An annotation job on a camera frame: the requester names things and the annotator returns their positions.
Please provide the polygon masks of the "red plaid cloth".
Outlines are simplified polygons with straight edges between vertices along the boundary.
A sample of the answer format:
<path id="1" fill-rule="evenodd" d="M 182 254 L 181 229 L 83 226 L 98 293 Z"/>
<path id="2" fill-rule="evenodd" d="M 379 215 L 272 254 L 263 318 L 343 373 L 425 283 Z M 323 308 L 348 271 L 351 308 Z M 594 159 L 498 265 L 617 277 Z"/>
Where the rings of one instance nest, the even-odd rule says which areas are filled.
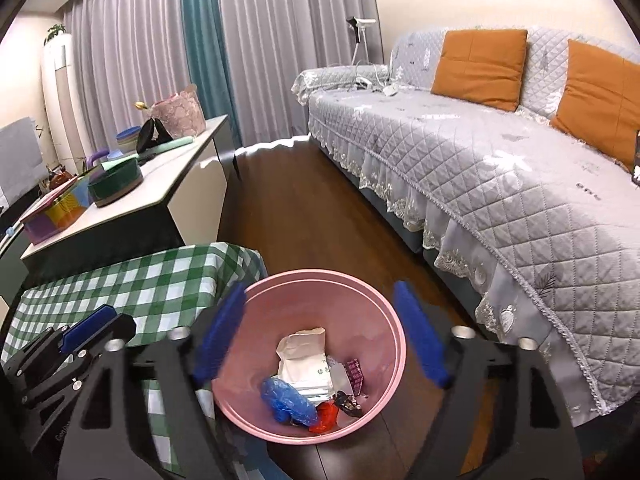
<path id="1" fill-rule="evenodd" d="M 364 385 L 363 371 L 358 359 L 349 359 L 344 364 L 344 369 L 352 385 L 352 394 L 360 396 Z"/>

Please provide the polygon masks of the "torn cream tissue box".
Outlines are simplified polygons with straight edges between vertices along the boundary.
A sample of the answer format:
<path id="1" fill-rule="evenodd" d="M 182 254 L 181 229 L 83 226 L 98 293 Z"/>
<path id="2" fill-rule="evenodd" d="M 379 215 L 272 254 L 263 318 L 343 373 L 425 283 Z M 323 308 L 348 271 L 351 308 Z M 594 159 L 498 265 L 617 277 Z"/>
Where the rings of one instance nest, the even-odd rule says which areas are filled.
<path id="1" fill-rule="evenodd" d="M 326 369 L 326 330 L 316 327 L 283 337 L 276 349 L 281 378 L 323 374 Z"/>

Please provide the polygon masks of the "blue plastic bag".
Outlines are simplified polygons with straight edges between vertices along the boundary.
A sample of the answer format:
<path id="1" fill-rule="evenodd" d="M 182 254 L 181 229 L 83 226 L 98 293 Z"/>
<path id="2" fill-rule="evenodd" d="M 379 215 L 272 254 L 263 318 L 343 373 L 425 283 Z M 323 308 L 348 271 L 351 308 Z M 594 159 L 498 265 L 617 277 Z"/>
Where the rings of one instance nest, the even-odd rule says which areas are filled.
<path id="1" fill-rule="evenodd" d="M 314 404 L 288 382 L 276 376 L 262 382 L 260 397 L 269 406 L 273 418 L 279 424 L 297 424 L 309 428 L 319 422 Z"/>

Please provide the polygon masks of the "green white wipes packet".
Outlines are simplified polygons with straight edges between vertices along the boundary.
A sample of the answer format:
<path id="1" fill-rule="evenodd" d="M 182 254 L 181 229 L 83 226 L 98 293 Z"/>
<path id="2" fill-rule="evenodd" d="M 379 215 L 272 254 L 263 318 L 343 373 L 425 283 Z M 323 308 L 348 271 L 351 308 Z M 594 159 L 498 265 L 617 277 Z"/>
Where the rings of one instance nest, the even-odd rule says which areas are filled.
<path id="1" fill-rule="evenodd" d="M 281 360 L 277 376 L 314 405 L 331 400 L 339 391 L 354 393 L 344 365 L 324 354 Z"/>

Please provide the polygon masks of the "red plastic bag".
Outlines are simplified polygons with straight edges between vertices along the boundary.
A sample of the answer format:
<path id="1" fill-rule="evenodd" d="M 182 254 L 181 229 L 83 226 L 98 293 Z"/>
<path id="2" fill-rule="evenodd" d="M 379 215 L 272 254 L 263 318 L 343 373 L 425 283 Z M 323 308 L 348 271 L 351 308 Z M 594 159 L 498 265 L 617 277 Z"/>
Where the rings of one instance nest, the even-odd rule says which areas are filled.
<path id="1" fill-rule="evenodd" d="M 340 409 L 332 401 L 320 403 L 316 407 L 317 421 L 308 427 L 312 434 L 327 434 L 337 425 L 337 416 Z"/>

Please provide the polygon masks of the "black red snack wrapper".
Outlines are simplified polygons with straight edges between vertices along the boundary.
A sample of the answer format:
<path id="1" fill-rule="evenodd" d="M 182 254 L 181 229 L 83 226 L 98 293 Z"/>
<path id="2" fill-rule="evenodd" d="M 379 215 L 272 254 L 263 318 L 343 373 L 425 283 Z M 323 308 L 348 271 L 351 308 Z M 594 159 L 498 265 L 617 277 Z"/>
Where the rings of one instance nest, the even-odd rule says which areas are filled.
<path id="1" fill-rule="evenodd" d="M 342 390 L 338 390 L 333 396 L 333 402 L 337 408 L 351 418 L 363 416 L 363 410 L 354 396 L 350 396 Z"/>

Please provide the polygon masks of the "pink plastic trash basin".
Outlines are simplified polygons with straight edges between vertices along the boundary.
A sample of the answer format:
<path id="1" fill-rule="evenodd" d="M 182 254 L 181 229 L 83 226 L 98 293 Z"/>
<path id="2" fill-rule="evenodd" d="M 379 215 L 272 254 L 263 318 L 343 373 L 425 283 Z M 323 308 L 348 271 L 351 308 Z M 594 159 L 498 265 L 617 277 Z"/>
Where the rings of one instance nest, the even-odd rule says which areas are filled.
<path id="1" fill-rule="evenodd" d="M 247 287 L 242 323 L 212 390 L 221 413 L 256 438 L 321 444 L 353 434 L 382 412 L 400 384 L 406 357 L 401 322 L 375 288 L 336 271 L 288 271 Z M 353 392 L 363 414 L 340 413 L 323 434 L 281 424 L 260 396 L 272 376 L 312 403 Z"/>

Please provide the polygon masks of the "green checked tablecloth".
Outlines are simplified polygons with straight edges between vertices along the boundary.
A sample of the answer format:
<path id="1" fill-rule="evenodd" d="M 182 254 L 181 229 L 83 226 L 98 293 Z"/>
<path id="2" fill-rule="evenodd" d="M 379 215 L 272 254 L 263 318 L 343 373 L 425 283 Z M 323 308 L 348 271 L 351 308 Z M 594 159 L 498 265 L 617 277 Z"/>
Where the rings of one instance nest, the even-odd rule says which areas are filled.
<path id="1" fill-rule="evenodd" d="M 266 276 L 254 250 L 214 243 L 165 250 L 29 290 L 10 315 L 3 366 L 44 330 L 73 325 L 108 304 L 132 316 L 130 341 L 101 341 L 65 358 L 102 359 L 73 411 L 59 479 L 224 479 L 228 470 L 210 431 L 209 382 L 192 378 L 192 324 L 236 282 Z M 3 371 L 1 439 L 18 448 L 28 478 L 50 478 L 21 440 L 23 409 Z"/>

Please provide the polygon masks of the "tv cabinet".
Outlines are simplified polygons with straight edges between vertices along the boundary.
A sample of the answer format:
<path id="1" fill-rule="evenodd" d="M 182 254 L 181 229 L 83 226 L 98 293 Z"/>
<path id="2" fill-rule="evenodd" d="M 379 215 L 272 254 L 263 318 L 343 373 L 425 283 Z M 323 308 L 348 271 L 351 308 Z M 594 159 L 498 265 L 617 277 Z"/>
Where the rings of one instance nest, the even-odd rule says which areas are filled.
<path id="1" fill-rule="evenodd" d="M 8 307 L 28 275 L 21 256 L 30 240 L 18 219 L 38 200 L 38 195 L 33 188 L 9 208 L 1 208 L 1 297 Z"/>

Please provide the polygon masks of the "white coffee table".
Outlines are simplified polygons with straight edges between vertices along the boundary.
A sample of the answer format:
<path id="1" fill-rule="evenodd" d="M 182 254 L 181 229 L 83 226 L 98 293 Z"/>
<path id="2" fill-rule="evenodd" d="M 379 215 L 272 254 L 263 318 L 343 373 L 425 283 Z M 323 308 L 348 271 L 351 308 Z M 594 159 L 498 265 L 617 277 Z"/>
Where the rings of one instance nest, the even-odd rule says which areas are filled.
<path id="1" fill-rule="evenodd" d="M 216 242 L 235 148 L 230 120 L 218 116 L 194 141 L 142 167 L 143 180 L 105 207 L 21 256 L 32 284 L 102 268 L 154 252 Z"/>

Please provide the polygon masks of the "colourful storage box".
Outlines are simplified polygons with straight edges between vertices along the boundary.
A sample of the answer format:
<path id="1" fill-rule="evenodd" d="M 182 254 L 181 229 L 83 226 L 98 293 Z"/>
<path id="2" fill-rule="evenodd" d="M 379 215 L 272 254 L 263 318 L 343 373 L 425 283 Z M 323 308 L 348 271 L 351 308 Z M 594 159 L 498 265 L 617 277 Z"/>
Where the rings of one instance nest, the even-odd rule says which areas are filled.
<path id="1" fill-rule="evenodd" d="M 18 219 L 37 245 L 66 230 L 91 206 L 89 177 L 73 177 L 32 204 Z"/>

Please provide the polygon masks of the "brown teapot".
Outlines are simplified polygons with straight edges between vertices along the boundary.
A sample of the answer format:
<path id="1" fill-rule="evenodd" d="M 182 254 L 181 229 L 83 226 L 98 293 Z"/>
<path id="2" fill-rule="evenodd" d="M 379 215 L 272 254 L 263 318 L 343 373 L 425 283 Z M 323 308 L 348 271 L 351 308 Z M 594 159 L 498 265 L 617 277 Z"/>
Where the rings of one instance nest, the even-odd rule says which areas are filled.
<path id="1" fill-rule="evenodd" d="M 49 174 L 49 190 L 53 191 L 72 179 L 73 176 L 66 170 L 51 172 Z"/>

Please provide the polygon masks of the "grey quilted sofa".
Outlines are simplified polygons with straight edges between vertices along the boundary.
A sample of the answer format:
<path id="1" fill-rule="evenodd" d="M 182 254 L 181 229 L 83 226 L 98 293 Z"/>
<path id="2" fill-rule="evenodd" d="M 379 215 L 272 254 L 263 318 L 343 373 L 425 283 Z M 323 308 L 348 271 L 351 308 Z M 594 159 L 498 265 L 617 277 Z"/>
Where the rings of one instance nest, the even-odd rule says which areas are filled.
<path id="1" fill-rule="evenodd" d="M 513 112 L 433 93 L 441 29 L 403 36 L 385 65 L 304 70 L 292 90 L 322 150 L 477 292 L 476 322 L 536 341 L 582 425 L 639 391 L 639 189 L 551 125 L 573 38 L 529 32 Z"/>

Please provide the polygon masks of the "dark green round tin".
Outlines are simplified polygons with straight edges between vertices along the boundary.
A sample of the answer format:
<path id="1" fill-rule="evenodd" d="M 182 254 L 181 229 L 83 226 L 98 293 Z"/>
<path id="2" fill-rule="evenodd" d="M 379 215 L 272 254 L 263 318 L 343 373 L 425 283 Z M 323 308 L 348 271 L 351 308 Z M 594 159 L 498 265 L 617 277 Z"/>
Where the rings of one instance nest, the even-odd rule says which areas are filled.
<path id="1" fill-rule="evenodd" d="M 97 207 L 105 207 L 130 193 L 142 181 L 138 160 L 128 158 L 108 169 L 99 169 L 90 176 L 88 192 Z"/>

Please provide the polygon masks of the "covered television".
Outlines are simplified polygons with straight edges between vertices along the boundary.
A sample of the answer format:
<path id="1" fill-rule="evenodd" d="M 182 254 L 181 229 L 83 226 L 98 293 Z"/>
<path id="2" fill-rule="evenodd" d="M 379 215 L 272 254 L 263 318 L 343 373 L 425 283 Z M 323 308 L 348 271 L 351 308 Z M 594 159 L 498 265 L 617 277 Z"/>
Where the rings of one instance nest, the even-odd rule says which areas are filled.
<path id="1" fill-rule="evenodd" d="M 15 204 L 48 176 L 30 117 L 12 122 L 0 131 L 1 207 Z"/>

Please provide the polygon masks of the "black bowl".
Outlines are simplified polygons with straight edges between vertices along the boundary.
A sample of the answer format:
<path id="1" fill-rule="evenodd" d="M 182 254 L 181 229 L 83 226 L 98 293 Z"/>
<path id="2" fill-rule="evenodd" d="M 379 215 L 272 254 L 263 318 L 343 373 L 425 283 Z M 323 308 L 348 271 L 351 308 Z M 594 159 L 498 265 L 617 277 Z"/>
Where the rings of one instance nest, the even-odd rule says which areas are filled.
<path id="1" fill-rule="evenodd" d="M 163 123 L 157 118 L 149 118 L 140 128 L 136 150 L 138 154 L 142 154 L 171 141 L 172 136 Z"/>

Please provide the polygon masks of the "stacked coloured bowls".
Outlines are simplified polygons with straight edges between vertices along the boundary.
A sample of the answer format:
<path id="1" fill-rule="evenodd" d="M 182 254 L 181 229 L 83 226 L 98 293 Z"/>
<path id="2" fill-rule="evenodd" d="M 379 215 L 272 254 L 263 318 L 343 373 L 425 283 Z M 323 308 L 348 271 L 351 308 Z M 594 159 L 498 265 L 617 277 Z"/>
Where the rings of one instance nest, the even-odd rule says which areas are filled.
<path id="1" fill-rule="evenodd" d="M 134 126 L 116 134 L 118 149 L 122 154 L 130 154 L 137 151 L 140 130 L 140 126 Z"/>

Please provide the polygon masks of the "white air conditioner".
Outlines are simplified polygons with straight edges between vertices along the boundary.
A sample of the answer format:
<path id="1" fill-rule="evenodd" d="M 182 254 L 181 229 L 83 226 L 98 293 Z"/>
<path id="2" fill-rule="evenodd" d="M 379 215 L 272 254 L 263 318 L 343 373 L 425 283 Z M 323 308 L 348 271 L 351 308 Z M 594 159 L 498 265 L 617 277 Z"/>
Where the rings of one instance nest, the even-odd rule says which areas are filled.
<path id="1" fill-rule="evenodd" d="M 57 34 L 43 46 L 41 82 L 58 162 L 70 174 L 82 174 L 93 149 L 80 102 L 73 37 L 68 32 Z"/>

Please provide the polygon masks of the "pink patterned basket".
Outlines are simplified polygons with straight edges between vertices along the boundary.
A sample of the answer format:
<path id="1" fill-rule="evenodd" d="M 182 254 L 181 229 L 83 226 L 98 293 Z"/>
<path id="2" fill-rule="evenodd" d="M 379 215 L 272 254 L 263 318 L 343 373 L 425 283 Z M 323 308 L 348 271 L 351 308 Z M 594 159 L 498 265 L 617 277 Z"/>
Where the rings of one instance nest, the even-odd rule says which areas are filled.
<path id="1" fill-rule="evenodd" d="M 169 98 L 154 103 L 148 115 L 158 119 L 174 139 L 198 136 L 206 129 L 196 84 L 189 84 Z"/>

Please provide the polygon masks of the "teal curtain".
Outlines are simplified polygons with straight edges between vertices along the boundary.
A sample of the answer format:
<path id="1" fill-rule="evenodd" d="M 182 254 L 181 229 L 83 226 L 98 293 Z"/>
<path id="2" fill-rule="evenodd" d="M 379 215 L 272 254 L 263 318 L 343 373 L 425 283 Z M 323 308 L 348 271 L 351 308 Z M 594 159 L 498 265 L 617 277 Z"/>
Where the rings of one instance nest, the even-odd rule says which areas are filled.
<path id="1" fill-rule="evenodd" d="M 186 62 L 207 118 L 227 115 L 232 143 L 242 146 L 218 0 L 181 0 Z"/>

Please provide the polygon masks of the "orange cushion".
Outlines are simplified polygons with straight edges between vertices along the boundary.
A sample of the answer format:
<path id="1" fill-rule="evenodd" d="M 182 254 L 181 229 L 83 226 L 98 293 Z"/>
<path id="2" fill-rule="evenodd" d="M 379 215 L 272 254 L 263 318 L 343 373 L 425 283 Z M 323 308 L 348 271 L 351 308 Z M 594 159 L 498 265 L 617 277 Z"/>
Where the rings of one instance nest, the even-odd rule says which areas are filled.
<path id="1" fill-rule="evenodd" d="M 551 125 L 631 170 L 639 130 L 639 65 L 570 40 L 565 88 Z"/>
<path id="2" fill-rule="evenodd" d="M 448 30 L 431 92 L 515 112 L 526 58 L 526 29 Z"/>

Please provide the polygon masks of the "grey curtains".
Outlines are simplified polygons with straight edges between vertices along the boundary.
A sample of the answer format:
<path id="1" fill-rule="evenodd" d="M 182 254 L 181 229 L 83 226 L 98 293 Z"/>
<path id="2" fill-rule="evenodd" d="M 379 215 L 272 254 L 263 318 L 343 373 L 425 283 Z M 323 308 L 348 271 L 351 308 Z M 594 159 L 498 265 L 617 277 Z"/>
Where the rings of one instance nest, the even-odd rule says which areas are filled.
<path id="1" fill-rule="evenodd" d="M 303 134 L 299 73 L 382 61 L 380 32 L 356 51 L 350 18 L 376 20 L 376 0 L 70 0 L 63 24 L 90 145 L 110 148 L 142 122 L 135 102 L 189 84 L 207 117 L 229 117 L 236 146 Z"/>

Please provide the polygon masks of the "white floor lamp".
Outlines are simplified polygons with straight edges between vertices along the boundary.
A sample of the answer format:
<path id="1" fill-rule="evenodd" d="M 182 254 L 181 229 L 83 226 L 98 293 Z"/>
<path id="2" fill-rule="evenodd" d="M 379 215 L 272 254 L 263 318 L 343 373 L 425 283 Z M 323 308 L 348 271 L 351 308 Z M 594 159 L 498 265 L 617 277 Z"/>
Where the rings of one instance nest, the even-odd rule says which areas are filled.
<path id="1" fill-rule="evenodd" d="M 352 29 L 355 36 L 355 47 L 352 51 L 352 62 L 350 62 L 350 66 L 352 66 L 352 74 L 356 76 L 359 66 L 358 55 L 360 51 L 364 54 L 366 64 L 371 65 L 367 30 L 376 24 L 376 19 L 357 18 L 356 16 L 351 16 L 350 18 L 346 18 L 346 23 Z"/>

